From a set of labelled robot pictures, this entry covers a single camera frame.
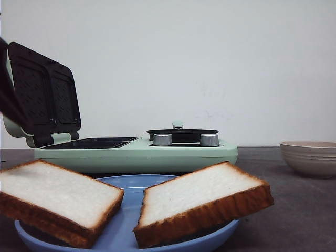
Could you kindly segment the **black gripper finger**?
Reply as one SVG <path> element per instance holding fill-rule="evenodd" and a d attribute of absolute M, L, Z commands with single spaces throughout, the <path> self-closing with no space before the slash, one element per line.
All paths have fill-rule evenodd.
<path fill-rule="evenodd" d="M 1 38 L 1 113 L 17 125 L 27 125 L 27 117 L 14 92 L 7 70 L 8 43 Z"/>

